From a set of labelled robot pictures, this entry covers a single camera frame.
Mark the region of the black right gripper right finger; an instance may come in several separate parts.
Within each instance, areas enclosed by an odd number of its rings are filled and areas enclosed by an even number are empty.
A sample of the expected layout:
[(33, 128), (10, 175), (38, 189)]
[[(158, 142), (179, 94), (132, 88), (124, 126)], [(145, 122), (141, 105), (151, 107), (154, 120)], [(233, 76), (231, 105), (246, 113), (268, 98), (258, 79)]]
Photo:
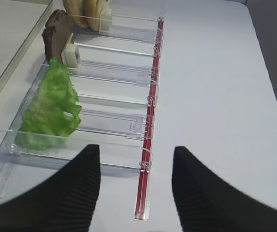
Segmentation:
[(172, 192), (184, 232), (277, 232), (277, 210), (217, 176), (186, 147), (174, 149)]

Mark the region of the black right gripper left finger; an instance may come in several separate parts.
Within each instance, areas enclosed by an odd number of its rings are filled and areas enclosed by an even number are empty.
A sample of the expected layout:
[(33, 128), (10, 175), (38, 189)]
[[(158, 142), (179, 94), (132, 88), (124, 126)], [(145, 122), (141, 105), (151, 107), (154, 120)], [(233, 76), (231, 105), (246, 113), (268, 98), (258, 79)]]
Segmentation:
[(0, 232), (87, 232), (100, 184), (100, 148), (87, 145), (47, 180), (2, 203)]

